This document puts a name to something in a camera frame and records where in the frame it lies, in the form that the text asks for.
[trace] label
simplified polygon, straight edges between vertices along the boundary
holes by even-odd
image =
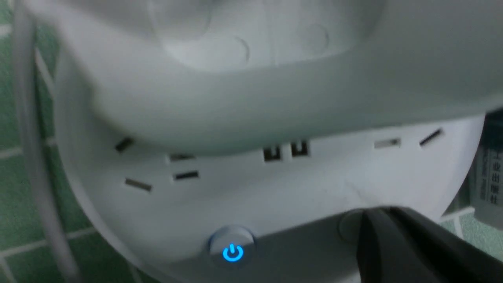
[[[476,193],[479,200],[503,206],[503,151],[480,147],[477,152]]]

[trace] tile grout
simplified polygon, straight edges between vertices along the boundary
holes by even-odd
[[[94,234],[96,232],[97,232],[96,228],[89,227],[89,228],[85,228],[85,229],[78,230],[75,232],[67,233],[66,238],[69,240],[73,240],[73,239],[77,239],[77,238],[80,238],[80,237],[83,237],[86,235]],[[37,242],[25,244],[22,246],[9,248],[7,250],[0,251],[0,258],[7,258],[9,256],[13,256],[13,255],[24,253],[24,252],[29,252],[29,251],[32,251],[32,250],[35,250],[35,249],[38,249],[41,247],[45,247],[45,246],[47,246],[47,240],[44,239],[44,240],[40,240]]]
[[[440,223],[454,220],[456,217],[461,217],[463,215],[470,214],[470,213],[472,213],[474,211],[475,211],[475,209],[473,207],[471,207],[471,206],[463,208],[463,209],[461,209],[459,211],[456,211],[455,213],[451,213],[451,214],[449,214],[447,216],[441,217],[440,218]]]
[[[51,136],[45,139],[45,145],[48,147],[56,146],[56,138]],[[23,149],[21,147],[13,147],[10,149],[0,150],[0,160],[8,159],[14,156],[22,155]]]
[[[9,264],[4,257],[0,257],[0,267],[2,268],[5,277],[7,277],[7,280],[9,280],[10,283],[17,283],[16,278],[14,278],[14,274],[12,274],[12,270],[9,267]]]
[[[11,24],[0,25],[0,39],[7,37],[12,32]]]
[[[456,235],[460,239],[464,239],[463,230],[461,229],[461,222],[459,221],[459,216],[454,218],[454,230],[456,231]]]
[[[42,54],[40,53],[40,50],[38,48],[35,48],[35,63],[37,65],[38,72],[42,76],[42,80],[47,87],[49,96],[51,97],[51,99],[54,99],[54,80],[52,79],[49,68],[47,68],[47,64],[45,63],[44,58],[42,57]]]
[[[140,273],[138,272],[138,269],[136,269],[136,267],[133,264],[131,264],[131,262],[129,262],[129,261],[127,262],[127,265],[129,268],[129,272],[131,273],[131,276],[133,276],[134,283],[143,283],[143,280],[140,277]]]

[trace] white plastic housing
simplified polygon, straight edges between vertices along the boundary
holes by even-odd
[[[94,111],[171,152],[474,115],[503,104],[500,0],[26,0]]]
[[[438,220],[468,172],[484,120],[315,138],[298,155],[285,143],[280,160],[266,161],[262,149],[170,158],[93,114],[91,88],[67,54],[57,70],[56,138],[71,187],[105,239],[162,282],[359,282],[357,235],[338,228],[341,216],[402,205]],[[239,270],[207,258],[209,238],[227,225],[256,239],[254,258]]]

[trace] white power strip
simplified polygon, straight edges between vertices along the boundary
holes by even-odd
[[[468,172],[484,119],[200,158],[169,155],[96,119],[90,88],[66,54],[56,90],[57,142],[79,203],[112,246],[165,282],[358,280],[355,245],[338,233],[341,216],[403,205],[439,219]],[[212,238],[222,227],[238,232]],[[208,245],[235,235],[254,257],[229,271],[212,263]]]

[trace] usb port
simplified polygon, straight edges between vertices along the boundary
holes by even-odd
[[[299,141],[290,144],[292,148],[292,157],[309,156],[309,146],[307,141]]]
[[[264,161],[273,162],[281,160],[281,150],[279,146],[264,149]]]

